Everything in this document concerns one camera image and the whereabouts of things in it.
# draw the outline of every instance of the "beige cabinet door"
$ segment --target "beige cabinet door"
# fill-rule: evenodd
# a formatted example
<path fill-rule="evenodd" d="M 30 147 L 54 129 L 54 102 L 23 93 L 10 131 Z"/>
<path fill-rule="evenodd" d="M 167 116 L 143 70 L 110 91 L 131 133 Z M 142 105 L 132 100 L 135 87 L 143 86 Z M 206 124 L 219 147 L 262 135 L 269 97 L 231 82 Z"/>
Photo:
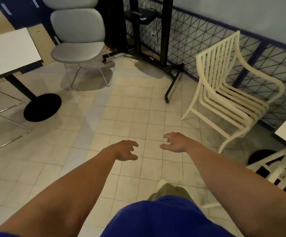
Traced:
<path fill-rule="evenodd" d="M 28 27 L 28 32 L 30 33 L 31 38 L 43 60 L 43 65 L 54 62 L 54 59 L 51 57 L 51 51 L 55 47 L 55 44 L 43 24 Z"/>

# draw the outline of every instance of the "blue shirt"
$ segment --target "blue shirt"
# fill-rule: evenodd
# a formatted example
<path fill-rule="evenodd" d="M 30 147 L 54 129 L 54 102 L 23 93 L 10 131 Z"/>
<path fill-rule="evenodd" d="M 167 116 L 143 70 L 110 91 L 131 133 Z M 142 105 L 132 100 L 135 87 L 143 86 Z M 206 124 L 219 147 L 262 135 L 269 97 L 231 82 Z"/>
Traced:
<path fill-rule="evenodd" d="M 0 237 L 11 237 L 0 233 Z M 121 209 L 101 237 L 234 237 L 214 224 L 191 201 L 164 196 L 156 201 L 140 201 Z"/>

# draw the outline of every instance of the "gray wall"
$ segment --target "gray wall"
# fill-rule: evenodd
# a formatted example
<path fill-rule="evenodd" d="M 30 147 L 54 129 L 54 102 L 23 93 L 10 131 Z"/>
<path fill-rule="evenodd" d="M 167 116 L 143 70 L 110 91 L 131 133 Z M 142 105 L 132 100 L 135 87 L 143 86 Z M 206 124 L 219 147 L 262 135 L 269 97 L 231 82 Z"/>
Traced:
<path fill-rule="evenodd" d="M 174 6 L 286 43 L 286 0 L 174 0 Z"/>

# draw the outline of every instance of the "person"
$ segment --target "person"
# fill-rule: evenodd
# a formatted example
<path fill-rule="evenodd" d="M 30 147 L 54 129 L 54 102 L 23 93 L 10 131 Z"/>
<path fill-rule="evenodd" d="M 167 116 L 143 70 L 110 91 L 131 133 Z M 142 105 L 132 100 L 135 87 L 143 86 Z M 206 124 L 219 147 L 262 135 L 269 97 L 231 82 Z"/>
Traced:
<path fill-rule="evenodd" d="M 208 189 L 244 236 L 286 236 L 283 190 L 180 133 L 171 132 L 164 138 L 170 144 L 160 148 L 188 153 Z M 0 236 L 78 236 L 115 160 L 138 158 L 131 153 L 133 147 L 138 144 L 128 140 L 104 148 L 11 216 L 0 226 Z M 208 220 L 180 188 L 166 184 L 150 199 L 121 209 L 102 236 L 233 236 Z"/>

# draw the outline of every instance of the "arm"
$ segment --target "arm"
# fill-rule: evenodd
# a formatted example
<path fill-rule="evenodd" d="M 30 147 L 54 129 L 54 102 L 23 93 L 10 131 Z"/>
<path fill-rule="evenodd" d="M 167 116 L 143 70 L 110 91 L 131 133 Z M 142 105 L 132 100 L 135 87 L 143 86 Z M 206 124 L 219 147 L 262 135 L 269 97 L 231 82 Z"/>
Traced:
<path fill-rule="evenodd" d="M 180 133 L 164 150 L 187 152 L 208 189 L 245 236 L 286 236 L 286 193 L 234 161 Z"/>
<path fill-rule="evenodd" d="M 55 181 L 0 226 L 21 237 L 77 236 L 116 159 L 137 160 L 134 141 L 121 141 Z"/>

